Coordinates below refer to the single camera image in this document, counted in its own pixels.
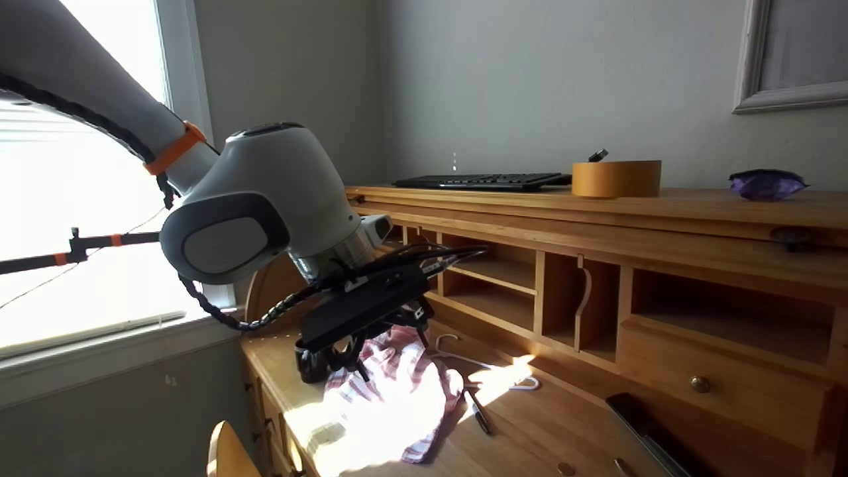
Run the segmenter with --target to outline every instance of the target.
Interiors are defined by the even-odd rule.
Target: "picture frame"
[[[845,13],[845,0],[748,0],[735,114],[848,103]]]

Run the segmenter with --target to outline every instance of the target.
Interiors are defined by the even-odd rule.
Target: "orange ring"
[[[176,162],[186,156],[189,148],[195,143],[205,143],[205,134],[194,126],[186,123],[182,139],[177,139],[173,146],[168,146],[154,162],[144,164],[150,176],[161,176],[169,171]]]

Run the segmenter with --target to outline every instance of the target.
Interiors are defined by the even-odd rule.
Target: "keyboard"
[[[398,188],[449,188],[449,191],[537,191],[570,187],[565,172],[491,172],[491,176],[417,176],[396,180]]]

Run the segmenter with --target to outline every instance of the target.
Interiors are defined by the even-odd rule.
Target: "wooden desk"
[[[458,331],[466,355],[535,355],[545,387],[495,400],[495,438],[464,423],[429,468],[361,469],[350,465],[361,442],[348,442],[320,413],[320,389],[299,382],[292,329],[243,339],[280,472],[280,448],[294,442],[320,476],[348,465],[362,476],[561,476],[559,465],[615,476],[613,460],[657,476],[608,412],[613,392],[641,397],[716,476],[845,468],[845,193],[748,205],[728,193],[581,201],[350,188],[350,200],[362,216],[386,212],[403,244],[487,244],[487,261],[437,278],[433,329]],[[773,234],[785,230],[808,234],[817,252],[782,249]],[[259,274],[246,317],[294,281],[292,270]]]

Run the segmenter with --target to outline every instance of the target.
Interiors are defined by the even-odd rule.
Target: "window sill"
[[[186,317],[6,359],[0,360],[0,408],[231,343],[237,336],[237,331],[206,317]]]

